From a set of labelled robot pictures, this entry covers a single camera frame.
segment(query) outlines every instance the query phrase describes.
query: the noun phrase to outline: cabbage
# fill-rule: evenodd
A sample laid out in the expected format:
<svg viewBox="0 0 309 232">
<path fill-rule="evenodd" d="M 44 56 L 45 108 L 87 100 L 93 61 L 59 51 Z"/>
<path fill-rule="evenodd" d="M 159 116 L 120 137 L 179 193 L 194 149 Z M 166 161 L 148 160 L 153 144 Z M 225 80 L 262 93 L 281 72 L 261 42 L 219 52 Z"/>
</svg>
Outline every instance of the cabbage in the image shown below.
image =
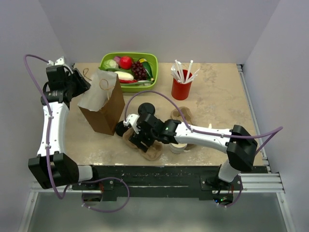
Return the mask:
<svg viewBox="0 0 309 232">
<path fill-rule="evenodd" d="M 118 68 L 118 64 L 113 59 L 109 59 L 103 62 L 102 69 Z"/>
</svg>

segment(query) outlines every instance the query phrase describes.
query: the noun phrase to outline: grapes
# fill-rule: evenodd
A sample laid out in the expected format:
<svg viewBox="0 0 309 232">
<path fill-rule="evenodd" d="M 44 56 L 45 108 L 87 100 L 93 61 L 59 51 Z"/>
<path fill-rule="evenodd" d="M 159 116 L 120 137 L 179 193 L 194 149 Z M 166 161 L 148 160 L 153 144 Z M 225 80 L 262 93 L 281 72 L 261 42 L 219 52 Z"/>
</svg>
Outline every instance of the grapes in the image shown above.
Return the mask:
<svg viewBox="0 0 309 232">
<path fill-rule="evenodd" d="M 141 64 L 139 61 L 135 61 L 132 64 L 131 70 L 133 72 L 135 80 L 143 81 L 147 79 L 147 72 L 143 64 Z"/>
</svg>

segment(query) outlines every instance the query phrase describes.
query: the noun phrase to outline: red chili pepper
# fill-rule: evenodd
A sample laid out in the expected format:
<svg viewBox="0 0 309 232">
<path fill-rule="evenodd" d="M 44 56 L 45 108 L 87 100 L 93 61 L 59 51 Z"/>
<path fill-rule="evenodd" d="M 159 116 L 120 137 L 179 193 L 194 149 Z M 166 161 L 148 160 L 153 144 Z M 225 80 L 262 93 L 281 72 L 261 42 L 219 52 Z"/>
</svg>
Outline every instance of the red chili pepper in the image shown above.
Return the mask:
<svg viewBox="0 0 309 232">
<path fill-rule="evenodd" d="M 135 82 L 137 82 L 137 80 L 133 80 L 133 81 L 119 80 L 119 81 L 120 81 L 120 83 L 122 83 L 122 84 L 129 84 L 129 83 L 135 83 Z"/>
</svg>

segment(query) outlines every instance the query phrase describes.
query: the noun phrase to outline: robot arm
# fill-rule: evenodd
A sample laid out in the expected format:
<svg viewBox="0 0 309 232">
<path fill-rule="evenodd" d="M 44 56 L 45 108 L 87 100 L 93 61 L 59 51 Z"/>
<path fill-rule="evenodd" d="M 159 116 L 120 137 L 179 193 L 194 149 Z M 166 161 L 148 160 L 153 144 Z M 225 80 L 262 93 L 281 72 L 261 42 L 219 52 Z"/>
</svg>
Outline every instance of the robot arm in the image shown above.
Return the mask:
<svg viewBox="0 0 309 232">
<path fill-rule="evenodd" d="M 84 80 L 77 69 L 71 69 L 65 64 L 64 58 L 58 59 L 55 63 L 49 63 L 46 68 L 48 82 L 43 88 L 49 106 L 52 111 L 52 123 L 48 131 L 48 119 L 51 117 L 47 105 L 41 98 L 44 112 L 44 127 L 40 148 L 37 157 L 29 159 L 28 167 L 38 180 L 42 188 L 51 188 L 47 172 L 46 146 L 50 151 L 50 165 L 53 179 L 56 186 L 74 184 L 80 181 L 89 180 L 93 177 L 92 168 L 89 165 L 79 166 L 66 155 L 64 146 L 64 133 L 70 102 L 88 89 L 90 84 Z M 50 143 L 46 142 L 46 134 L 50 135 Z"/>
<path fill-rule="evenodd" d="M 153 114 L 144 113 L 142 115 L 131 114 L 127 117 L 124 125 L 132 126 L 133 135 L 129 141 L 135 144 L 144 152 L 147 151 L 155 140 L 169 143 L 196 144 L 214 148 L 228 155 L 228 160 L 220 167 L 216 179 L 213 180 L 215 186 L 219 182 L 226 184 L 232 182 L 240 172 L 249 172 L 253 168 L 253 161 L 257 142 L 253 139 L 234 139 L 197 133 L 189 130 L 186 125 L 178 120 L 169 119 L 165 122 L 157 119 Z M 209 129 L 191 126 L 192 129 L 204 132 L 213 132 L 227 135 L 249 135 L 242 127 L 235 125 L 233 129 Z"/>
</svg>

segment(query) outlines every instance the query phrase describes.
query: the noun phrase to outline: cable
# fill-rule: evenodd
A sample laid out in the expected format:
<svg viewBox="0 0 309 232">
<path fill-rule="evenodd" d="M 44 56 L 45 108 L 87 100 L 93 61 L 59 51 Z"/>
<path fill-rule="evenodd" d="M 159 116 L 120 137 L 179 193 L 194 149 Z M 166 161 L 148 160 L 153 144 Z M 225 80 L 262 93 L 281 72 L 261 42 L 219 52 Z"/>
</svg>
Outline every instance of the cable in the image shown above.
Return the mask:
<svg viewBox="0 0 309 232">
<path fill-rule="evenodd" d="M 66 187 L 64 188 L 62 194 L 60 194 L 56 188 L 56 185 L 55 185 L 55 181 L 53 179 L 53 173 L 52 173 L 52 168 L 51 168 L 51 165 L 50 165 L 50 149 L 49 149 L 49 136 L 50 136 L 50 129 L 51 129 L 51 124 L 52 124 L 52 117 L 53 117 L 53 114 L 52 114 L 52 110 L 50 108 L 50 105 L 49 105 L 49 102 L 46 98 L 46 96 L 44 95 L 42 89 L 40 88 L 40 85 L 39 83 L 37 82 L 37 80 L 35 79 L 32 71 L 30 70 L 30 67 L 28 65 L 28 62 L 27 62 L 27 57 L 33 57 L 33 58 L 37 58 L 39 60 L 42 60 L 44 61 L 45 63 L 48 63 L 47 60 L 41 58 L 41 57 L 38 57 L 36 55 L 31 55 L 31 54 L 26 54 L 24 55 L 24 64 L 25 64 L 25 67 L 34 83 L 34 85 L 36 86 L 36 88 L 38 89 L 38 91 L 40 92 L 43 100 L 44 100 L 44 103 L 46 104 L 47 106 L 47 109 L 48 109 L 48 114 L 49 114 L 49 117 L 48 117 L 48 123 L 47 123 L 47 130 L 46 130 L 46 162 L 47 162 L 47 171 L 48 171 L 48 177 L 49 177 L 49 180 L 50 180 L 50 183 L 52 185 L 52 188 L 56 194 L 56 196 L 59 198 L 59 199 L 63 199 L 65 194 L 66 194 L 66 191 L 68 189 L 68 187 L 70 185 L 66 185 Z M 123 207 L 125 207 L 125 205 L 128 203 L 129 201 L 129 197 L 130 197 L 130 191 L 129 191 L 129 187 L 128 185 L 121 179 L 119 178 L 116 178 L 116 177 L 106 177 L 106 178 L 103 178 L 103 179 L 100 179 L 100 180 L 95 180 L 95 181 L 83 181 L 82 183 L 85 183 L 85 184 L 91 184 L 91 183 L 97 183 L 97 182 L 101 182 L 103 180 L 107 180 L 107 179 L 115 179 L 115 180 L 119 180 L 120 182 L 122 182 L 126 189 L 127 189 L 127 194 L 128 194 L 128 198 L 126 200 L 126 202 L 121 206 L 119 207 L 118 209 L 115 209 L 115 210 L 100 210 L 100 209 L 95 209 L 95 208 L 92 208 L 90 206 L 88 206 L 88 208 L 92 209 L 92 210 L 95 210 L 95 211 L 98 211 L 98 212 L 106 212 L 106 213 L 112 213 L 112 212 L 116 212 L 120 209 L 122 209 Z"/>
<path fill-rule="evenodd" d="M 43 85 L 43 92 L 45 93 L 46 92 L 46 88 L 47 88 L 47 86 L 48 86 L 48 82 L 46 82 L 44 85 Z"/>
<path fill-rule="evenodd" d="M 240 198 L 241 192 L 242 192 L 242 190 L 243 190 L 243 185 L 242 185 L 241 176 L 239 175 L 238 177 L 239 177 L 240 186 L 241 186 L 241 187 L 240 187 L 240 190 L 239 190 L 239 194 L 237 195 L 236 199 L 235 199 L 232 203 L 230 203 L 230 204 L 224 206 L 224 207 L 226 207 L 226 208 L 231 207 L 232 205 L 234 205 L 234 204 L 239 200 L 239 198 Z"/>
<path fill-rule="evenodd" d="M 106 178 L 102 178 L 102 179 L 94 180 L 94 181 L 83 181 L 82 183 L 84 183 L 84 184 L 94 184 L 94 183 L 97 183 L 97 182 L 101 182 L 101 181 L 104 181 L 104 180 L 111 180 L 111 179 L 120 181 L 126 187 L 127 198 L 126 198 L 125 203 L 122 206 L 120 206 L 119 208 L 116 208 L 116 209 L 112 209 L 112 210 L 104 210 L 104 209 L 93 208 L 93 207 L 91 207 L 91 206 L 89 206 L 85 203 L 83 196 L 82 196 L 82 203 L 83 203 L 82 206 L 85 205 L 88 209 L 92 209 L 94 211 L 101 212 L 101 213 L 114 213 L 114 212 L 117 212 L 117 211 L 123 209 L 130 199 L 130 190 L 129 190 L 129 186 L 122 179 L 119 179 L 117 177 L 106 177 Z"/>
<path fill-rule="evenodd" d="M 71 69 L 69 69 L 67 66 L 63 65 L 63 68 L 65 68 L 66 70 L 69 71 L 69 73 L 71 73 L 72 75 L 74 74 L 73 71 Z"/>
<path fill-rule="evenodd" d="M 185 120 L 185 117 L 182 113 L 182 111 L 178 108 L 178 106 L 171 100 L 169 99 L 167 96 L 165 96 L 164 94 L 162 93 L 159 93 L 157 91 L 154 91 L 154 90 L 145 90 L 145 91 L 141 91 L 141 92 L 138 92 L 136 94 L 134 94 L 132 96 L 132 98 L 130 98 L 130 100 L 127 102 L 126 106 L 125 106 L 125 121 L 126 121 L 126 112 L 127 112 L 127 109 L 128 109 L 128 106 L 130 104 L 130 102 L 133 100 L 133 98 L 135 98 L 136 96 L 142 94 L 142 93 L 156 93 L 162 97 L 164 97 L 166 100 L 168 100 L 173 106 L 175 106 L 175 108 L 178 110 L 179 114 L 181 115 L 182 119 L 183 119 L 183 122 L 184 124 L 186 125 L 186 127 L 193 131 L 193 132 L 196 132 L 196 133 L 200 133 L 200 134 L 206 134 L 206 135 L 213 135 L 213 136 L 223 136 L 223 137 L 227 137 L 227 138 L 235 138 L 235 139 L 259 139 L 259 138 L 263 138 L 263 137 L 266 137 L 266 136 L 270 136 L 268 139 L 265 140 L 264 143 L 262 143 L 262 145 L 257 149 L 256 153 L 257 154 L 268 142 L 269 140 L 275 136 L 276 133 L 278 133 L 279 131 L 281 131 L 283 129 L 283 127 L 278 127 L 270 132 L 267 132 L 267 133 L 264 133 L 264 134 L 260 134 L 260 135 L 254 135 L 254 136 L 242 136 L 242 135 L 229 135 L 229 134 L 219 134 L 219 133 L 212 133 L 212 132 L 206 132 L 206 131 L 200 131 L 200 130 L 195 130 L 195 129 L 192 129 L 190 127 L 190 125 L 188 124 L 187 120 Z"/>
</svg>

